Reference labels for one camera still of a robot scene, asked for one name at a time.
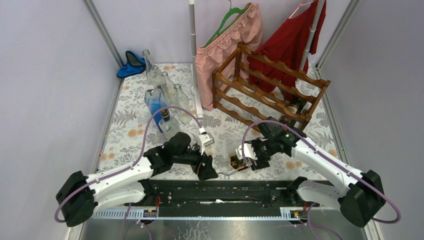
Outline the clear square liquor bottle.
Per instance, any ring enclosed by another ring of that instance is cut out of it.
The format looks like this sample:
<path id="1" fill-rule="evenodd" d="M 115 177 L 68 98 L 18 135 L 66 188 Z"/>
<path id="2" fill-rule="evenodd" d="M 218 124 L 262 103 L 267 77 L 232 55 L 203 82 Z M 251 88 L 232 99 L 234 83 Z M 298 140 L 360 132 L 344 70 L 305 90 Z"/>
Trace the clear square liquor bottle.
<path id="1" fill-rule="evenodd" d="M 243 163 L 243 161 L 238 159 L 236 155 L 230 157 L 229 166 L 230 166 L 230 170 L 227 170 L 224 172 L 218 172 L 217 174 L 229 177 L 235 173 L 241 172 L 249 168 L 249 165 L 246 163 Z"/>

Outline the dark green wine bottle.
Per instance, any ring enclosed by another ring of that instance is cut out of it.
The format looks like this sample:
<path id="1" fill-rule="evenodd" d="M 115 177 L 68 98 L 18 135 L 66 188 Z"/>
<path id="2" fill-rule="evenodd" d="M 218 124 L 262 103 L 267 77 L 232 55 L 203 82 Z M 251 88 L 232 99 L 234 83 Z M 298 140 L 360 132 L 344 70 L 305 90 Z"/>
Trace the dark green wine bottle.
<path id="1" fill-rule="evenodd" d="M 290 104 L 286 107 L 287 110 L 293 114 L 301 114 L 303 108 L 305 107 L 307 101 L 294 96 Z M 289 125 L 290 127 L 294 127 L 296 124 L 296 120 L 287 117 L 286 115 L 282 115 L 279 121 L 283 124 Z"/>

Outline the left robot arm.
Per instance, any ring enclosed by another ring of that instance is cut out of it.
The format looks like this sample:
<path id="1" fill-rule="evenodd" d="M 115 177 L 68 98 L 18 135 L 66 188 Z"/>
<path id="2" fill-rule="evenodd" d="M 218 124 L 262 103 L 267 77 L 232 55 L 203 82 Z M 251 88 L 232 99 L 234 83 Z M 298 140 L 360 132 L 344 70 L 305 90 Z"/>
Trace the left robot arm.
<path id="1" fill-rule="evenodd" d="M 105 209 L 132 203 L 148 206 L 155 200 L 149 179 L 167 172 L 173 164 L 191 166 L 201 181 L 215 179 L 218 174 L 212 165 L 213 158 L 206 154 L 206 147 L 214 142 L 205 131 L 200 133 L 196 144 L 191 144 L 188 134 L 178 132 L 130 163 L 89 175 L 76 171 L 55 196 L 59 205 L 55 221 L 75 227 Z"/>

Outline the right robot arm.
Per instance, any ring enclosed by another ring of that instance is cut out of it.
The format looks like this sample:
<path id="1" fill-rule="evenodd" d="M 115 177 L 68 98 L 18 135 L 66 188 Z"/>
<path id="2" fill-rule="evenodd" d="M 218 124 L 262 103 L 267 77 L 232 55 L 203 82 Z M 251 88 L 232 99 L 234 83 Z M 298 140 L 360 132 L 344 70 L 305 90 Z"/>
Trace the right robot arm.
<path id="1" fill-rule="evenodd" d="M 316 170 L 331 184 L 298 177 L 287 191 L 287 201 L 299 206 L 304 201 L 324 205 L 341 214 L 353 225 L 363 228 L 385 205 L 381 177 L 373 170 L 363 172 L 335 158 L 320 148 L 302 131 L 271 118 L 251 124 L 258 126 L 264 139 L 242 138 L 236 156 L 244 163 L 258 166 L 282 153 Z"/>

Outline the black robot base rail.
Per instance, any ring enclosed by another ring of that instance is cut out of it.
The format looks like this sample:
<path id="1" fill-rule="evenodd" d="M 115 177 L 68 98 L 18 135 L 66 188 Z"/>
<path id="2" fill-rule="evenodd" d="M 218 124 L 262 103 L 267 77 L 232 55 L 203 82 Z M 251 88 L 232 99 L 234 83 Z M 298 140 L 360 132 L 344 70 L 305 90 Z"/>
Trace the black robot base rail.
<path id="1" fill-rule="evenodd" d="M 159 217 L 280 216 L 280 208 L 302 212 L 302 200 L 288 180 L 146 180 L 146 196 L 133 207 L 152 207 Z"/>

